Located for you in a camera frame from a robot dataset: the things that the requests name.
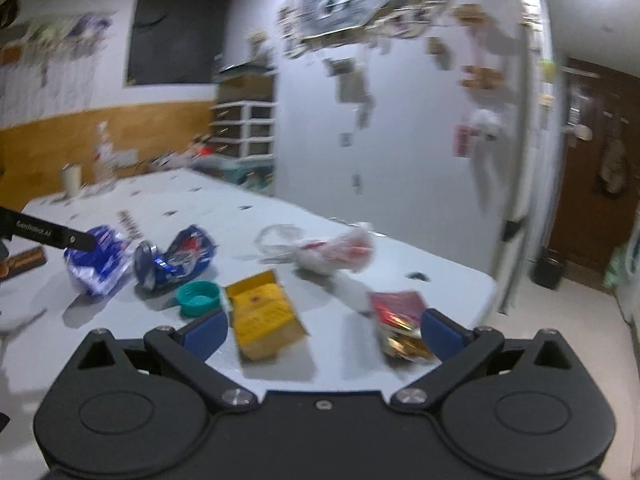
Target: white plastic wrapper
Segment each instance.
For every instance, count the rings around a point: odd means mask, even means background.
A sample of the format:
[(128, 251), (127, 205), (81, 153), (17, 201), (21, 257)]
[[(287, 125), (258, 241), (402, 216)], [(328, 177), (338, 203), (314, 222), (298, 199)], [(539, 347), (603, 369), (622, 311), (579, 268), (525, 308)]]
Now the white plastic wrapper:
[[(266, 244), (272, 235), (279, 244)], [(264, 228), (255, 241), (260, 252), (270, 261), (295, 262), (299, 267), (322, 276), (331, 276), (337, 270), (362, 272), (374, 257), (373, 235), (370, 225), (358, 224), (345, 234), (331, 239), (303, 238), (302, 229), (291, 224)]]

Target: white table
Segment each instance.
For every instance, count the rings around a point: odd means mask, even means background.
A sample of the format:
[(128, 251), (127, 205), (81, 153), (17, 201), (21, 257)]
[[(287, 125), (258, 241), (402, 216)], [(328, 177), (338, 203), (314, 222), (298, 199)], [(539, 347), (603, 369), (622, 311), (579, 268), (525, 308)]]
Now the white table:
[[(252, 206), (241, 210), (242, 206)], [(291, 223), (308, 236), (334, 236), (346, 227), (274, 198), (193, 173), (170, 171), (121, 180), (103, 196), (72, 202), (59, 196), (30, 202), (24, 212), (87, 230), (119, 226), (117, 212), (128, 210), (149, 240), (166, 248), (191, 223), (205, 228), (219, 245), (203, 279), (225, 286), (267, 268), (254, 245), (265, 226)], [(175, 211), (172, 216), (164, 213)], [(16, 238), (12, 253), (33, 243)], [(31, 480), (46, 465), (31, 434), (33, 414), (79, 342), (92, 329), (109, 328), (116, 338), (139, 338), (153, 327), (182, 326), (173, 294), (146, 296), (132, 278), (108, 300), (78, 297), (66, 273), (62, 251), (47, 248), (46, 266), (0, 287), (0, 322), (10, 326), (46, 312), (0, 343), (0, 411), (11, 417), (0, 434), (0, 478)], [(276, 273), (296, 307), (309, 337), (260, 363), (241, 361), (230, 336), (207, 362), (262, 397), (267, 390), (381, 390), (385, 398), (437, 365), (393, 364), (374, 334), (366, 292), (418, 290), (426, 303), (456, 322), (473, 327), (492, 306), (495, 283), (489, 276), (391, 238), (376, 238), (376, 258), (361, 274), (302, 279), (289, 264)], [(409, 280), (423, 272), (430, 282)]]

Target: crushed soda can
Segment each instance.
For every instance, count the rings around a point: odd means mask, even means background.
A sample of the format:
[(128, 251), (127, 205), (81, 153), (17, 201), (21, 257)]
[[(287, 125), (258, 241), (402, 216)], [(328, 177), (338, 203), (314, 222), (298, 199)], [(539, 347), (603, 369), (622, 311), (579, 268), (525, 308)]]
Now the crushed soda can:
[(74, 282), (88, 296), (106, 296), (118, 284), (131, 265), (130, 241), (107, 225), (89, 229), (96, 247), (86, 253), (67, 249), (64, 253), (66, 270)]
[(134, 255), (138, 283), (146, 290), (190, 282), (204, 270), (216, 254), (216, 245), (204, 229), (191, 225), (180, 231), (165, 253), (143, 241)]

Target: cardboard box on shelf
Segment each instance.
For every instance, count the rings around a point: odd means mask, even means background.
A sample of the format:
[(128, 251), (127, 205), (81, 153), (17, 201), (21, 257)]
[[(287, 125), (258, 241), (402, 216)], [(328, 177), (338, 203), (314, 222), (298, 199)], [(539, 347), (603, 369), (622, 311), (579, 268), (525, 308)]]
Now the cardboard box on shelf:
[(238, 101), (273, 102), (274, 75), (239, 75), (218, 87), (218, 104)]

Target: wooden wall panel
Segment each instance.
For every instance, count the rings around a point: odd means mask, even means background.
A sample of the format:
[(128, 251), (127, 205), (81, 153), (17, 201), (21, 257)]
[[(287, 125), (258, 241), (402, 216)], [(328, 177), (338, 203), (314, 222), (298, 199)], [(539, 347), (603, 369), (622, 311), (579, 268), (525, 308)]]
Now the wooden wall panel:
[[(117, 151), (137, 149), (140, 161), (169, 150), (183, 152), (208, 130), (211, 102), (180, 102), (87, 110), (0, 130), (0, 205), (21, 210), (33, 198), (59, 192), (60, 169), (82, 164), (82, 179), (94, 180), (95, 127), (109, 121)], [(129, 176), (133, 169), (118, 170)]]

